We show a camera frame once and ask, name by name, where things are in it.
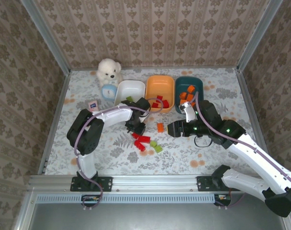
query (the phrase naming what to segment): white teddy bear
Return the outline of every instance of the white teddy bear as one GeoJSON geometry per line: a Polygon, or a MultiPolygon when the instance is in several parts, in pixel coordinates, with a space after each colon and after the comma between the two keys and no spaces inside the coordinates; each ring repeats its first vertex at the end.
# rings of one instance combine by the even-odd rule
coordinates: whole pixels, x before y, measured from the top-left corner
{"type": "Polygon", "coordinates": [[[118,84],[123,80],[120,71],[121,71],[120,63],[115,62],[109,58],[103,59],[98,64],[98,70],[96,73],[101,88],[103,85],[106,84],[114,85],[117,87],[118,84]]]}

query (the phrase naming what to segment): orange cube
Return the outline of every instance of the orange cube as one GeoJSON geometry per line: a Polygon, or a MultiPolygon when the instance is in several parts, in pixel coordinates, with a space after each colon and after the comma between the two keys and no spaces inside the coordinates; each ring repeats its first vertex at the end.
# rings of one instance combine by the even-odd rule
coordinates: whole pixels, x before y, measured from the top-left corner
{"type": "Polygon", "coordinates": [[[158,133],[164,132],[163,123],[157,123],[157,131],[158,133]]]}
{"type": "Polygon", "coordinates": [[[187,96],[187,101],[191,101],[193,99],[194,95],[193,94],[188,94],[187,96]]]}
{"type": "Polygon", "coordinates": [[[179,95],[179,98],[180,98],[180,99],[183,99],[183,100],[185,100],[186,97],[187,97],[187,93],[186,93],[186,92],[182,92],[182,93],[179,95]]]}
{"type": "Polygon", "coordinates": [[[189,93],[193,93],[194,90],[195,90],[195,87],[194,87],[193,85],[190,85],[190,86],[188,87],[188,89],[187,89],[187,91],[188,91],[189,93]]]}
{"type": "Polygon", "coordinates": [[[185,103],[187,100],[180,100],[180,103],[179,104],[183,104],[183,103],[185,103]]]}

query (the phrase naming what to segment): plastic container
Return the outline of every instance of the plastic container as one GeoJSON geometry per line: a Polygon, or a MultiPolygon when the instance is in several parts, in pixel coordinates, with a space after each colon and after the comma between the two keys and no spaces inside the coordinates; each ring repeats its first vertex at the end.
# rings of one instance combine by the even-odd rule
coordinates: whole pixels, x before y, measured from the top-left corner
{"type": "MultiPolygon", "coordinates": [[[[168,113],[174,106],[175,83],[174,79],[167,75],[153,75],[147,79],[145,98],[156,98],[158,95],[167,100],[169,108],[164,108],[160,113],[168,113]]],[[[151,111],[158,111],[159,108],[151,108],[151,111]]]]}
{"type": "Polygon", "coordinates": [[[115,106],[131,96],[137,102],[145,95],[145,84],[139,80],[124,80],[119,83],[116,92],[115,106]]]}
{"type": "Polygon", "coordinates": [[[188,76],[177,78],[175,81],[175,109],[179,114],[181,114],[180,109],[178,108],[180,105],[179,95],[182,92],[188,92],[187,89],[190,85],[193,85],[195,87],[195,90],[192,94],[195,95],[195,93],[198,92],[198,100],[204,100],[204,89],[201,79],[188,76]]]}

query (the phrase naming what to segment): clock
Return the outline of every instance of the clock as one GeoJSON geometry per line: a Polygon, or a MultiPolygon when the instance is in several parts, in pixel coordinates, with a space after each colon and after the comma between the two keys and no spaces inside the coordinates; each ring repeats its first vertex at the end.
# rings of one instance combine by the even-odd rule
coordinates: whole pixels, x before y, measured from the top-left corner
{"type": "Polygon", "coordinates": [[[103,98],[105,100],[113,101],[113,102],[116,98],[116,91],[117,91],[117,87],[114,85],[110,85],[110,84],[103,85],[103,87],[101,89],[101,93],[102,93],[103,98]]]}

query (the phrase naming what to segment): wall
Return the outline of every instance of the wall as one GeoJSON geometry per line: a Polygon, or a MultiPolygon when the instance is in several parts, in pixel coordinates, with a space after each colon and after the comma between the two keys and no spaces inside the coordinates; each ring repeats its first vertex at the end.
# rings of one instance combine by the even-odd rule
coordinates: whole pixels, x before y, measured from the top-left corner
{"type": "Polygon", "coordinates": [[[244,77],[269,153],[291,169],[291,0],[283,1],[244,77]]]}
{"type": "Polygon", "coordinates": [[[73,69],[236,65],[268,0],[35,0],[73,69]]]}
{"type": "Polygon", "coordinates": [[[0,0],[0,229],[36,174],[64,76],[19,0],[0,0]]]}

